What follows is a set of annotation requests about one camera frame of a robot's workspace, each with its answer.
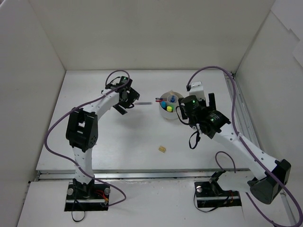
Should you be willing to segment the clear glue bottle blue cap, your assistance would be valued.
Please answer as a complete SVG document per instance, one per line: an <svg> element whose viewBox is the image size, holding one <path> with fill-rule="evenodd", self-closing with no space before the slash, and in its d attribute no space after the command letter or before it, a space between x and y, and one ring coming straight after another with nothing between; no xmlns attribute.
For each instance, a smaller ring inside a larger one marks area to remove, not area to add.
<svg viewBox="0 0 303 227"><path fill-rule="evenodd" d="M174 95L172 95L169 99L170 103L175 103L176 102L176 97Z"/></svg>

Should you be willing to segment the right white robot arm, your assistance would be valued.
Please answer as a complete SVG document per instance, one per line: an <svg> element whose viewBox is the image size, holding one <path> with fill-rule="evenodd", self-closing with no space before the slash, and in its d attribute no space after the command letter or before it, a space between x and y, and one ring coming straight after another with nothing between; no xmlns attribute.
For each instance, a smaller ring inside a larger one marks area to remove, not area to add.
<svg viewBox="0 0 303 227"><path fill-rule="evenodd" d="M231 121L214 105L206 106L195 95L179 100L182 119L197 134L204 134L239 157L253 173L246 182L250 193L260 202L271 204L287 184L291 164L266 154L233 128Z"/></svg>

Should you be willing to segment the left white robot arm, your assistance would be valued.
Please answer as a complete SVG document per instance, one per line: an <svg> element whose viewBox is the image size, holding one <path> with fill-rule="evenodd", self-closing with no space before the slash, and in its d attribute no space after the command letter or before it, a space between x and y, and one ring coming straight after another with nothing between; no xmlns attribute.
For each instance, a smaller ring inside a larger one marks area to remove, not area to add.
<svg viewBox="0 0 303 227"><path fill-rule="evenodd" d="M77 192L87 199L95 192L92 169L92 149L98 140L98 121L110 108L120 114L127 113L127 109L134 107L134 102L140 94L132 87L132 80L121 77L116 84L109 83L101 91L101 99L85 105L70 114L66 139L74 152L76 165L73 185Z"/></svg>

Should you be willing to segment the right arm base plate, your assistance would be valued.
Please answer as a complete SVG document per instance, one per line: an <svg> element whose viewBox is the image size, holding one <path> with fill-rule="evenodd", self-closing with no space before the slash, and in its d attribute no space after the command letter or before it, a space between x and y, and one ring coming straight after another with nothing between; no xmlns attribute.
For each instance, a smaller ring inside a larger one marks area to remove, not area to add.
<svg viewBox="0 0 303 227"><path fill-rule="evenodd" d="M219 208L242 206L238 191L224 191L217 183L209 181L194 182L194 206L203 213Z"/></svg>

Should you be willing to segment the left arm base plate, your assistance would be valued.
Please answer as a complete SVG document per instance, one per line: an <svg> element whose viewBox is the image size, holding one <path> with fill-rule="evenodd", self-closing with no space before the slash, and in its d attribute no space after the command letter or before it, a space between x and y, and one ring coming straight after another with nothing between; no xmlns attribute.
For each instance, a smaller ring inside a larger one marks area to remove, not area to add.
<svg viewBox="0 0 303 227"><path fill-rule="evenodd" d="M64 211L107 211L110 187L102 183L94 184L88 194L69 183Z"/></svg>

